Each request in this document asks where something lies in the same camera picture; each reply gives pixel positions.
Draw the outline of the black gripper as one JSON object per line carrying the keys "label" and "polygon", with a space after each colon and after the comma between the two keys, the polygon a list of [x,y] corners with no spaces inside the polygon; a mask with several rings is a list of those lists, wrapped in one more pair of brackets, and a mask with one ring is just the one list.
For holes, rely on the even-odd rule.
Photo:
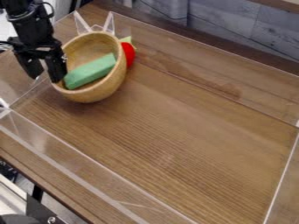
{"label": "black gripper", "polygon": [[59,83],[68,70],[61,42],[53,37],[53,12],[48,13],[44,8],[7,8],[5,11],[7,20],[17,34],[7,41],[13,46],[13,54],[23,70],[36,79],[44,71],[39,59],[45,59],[51,82]]}

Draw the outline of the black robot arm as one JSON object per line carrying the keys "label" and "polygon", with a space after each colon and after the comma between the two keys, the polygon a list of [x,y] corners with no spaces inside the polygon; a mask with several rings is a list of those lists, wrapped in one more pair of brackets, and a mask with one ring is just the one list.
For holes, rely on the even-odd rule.
{"label": "black robot arm", "polygon": [[13,55],[27,75],[36,79],[44,71],[41,61],[48,67],[52,83],[59,83],[67,75],[67,56],[61,42],[53,37],[52,21],[55,11],[48,12],[43,0],[0,0],[7,21],[13,25],[16,36],[0,44],[13,48]]}

